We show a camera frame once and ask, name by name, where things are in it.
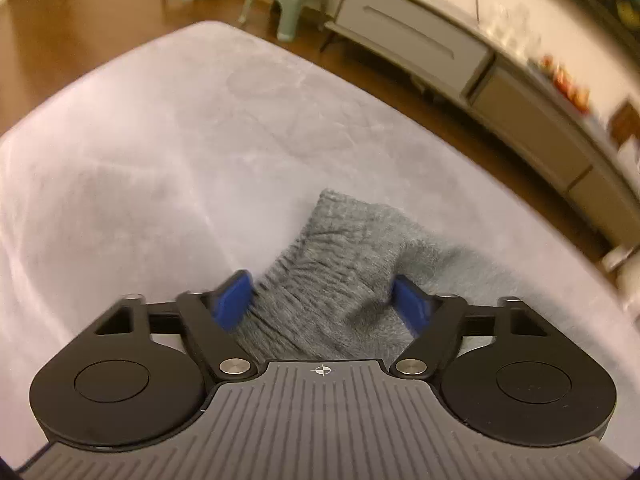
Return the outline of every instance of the cabinet drawer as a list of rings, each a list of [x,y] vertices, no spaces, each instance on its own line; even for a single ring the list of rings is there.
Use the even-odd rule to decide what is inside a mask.
[[[407,0],[344,0],[335,23],[392,52],[453,95],[462,93],[490,55],[475,38]]]
[[[537,92],[496,67],[473,109],[557,190],[589,169],[588,146],[567,119]]]
[[[569,197],[609,240],[632,248],[640,244],[640,204],[604,168],[593,168],[569,190]]]

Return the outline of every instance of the wooden floor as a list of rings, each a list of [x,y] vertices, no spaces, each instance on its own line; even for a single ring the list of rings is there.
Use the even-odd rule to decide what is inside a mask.
[[[243,0],[9,0],[0,6],[0,133],[78,77],[142,43],[201,20],[237,25]],[[325,33],[301,22],[275,38],[277,15],[254,3],[247,32],[279,44],[408,115],[503,182],[592,262],[609,245],[534,171],[452,105],[433,104],[389,63],[349,43],[318,51]]]

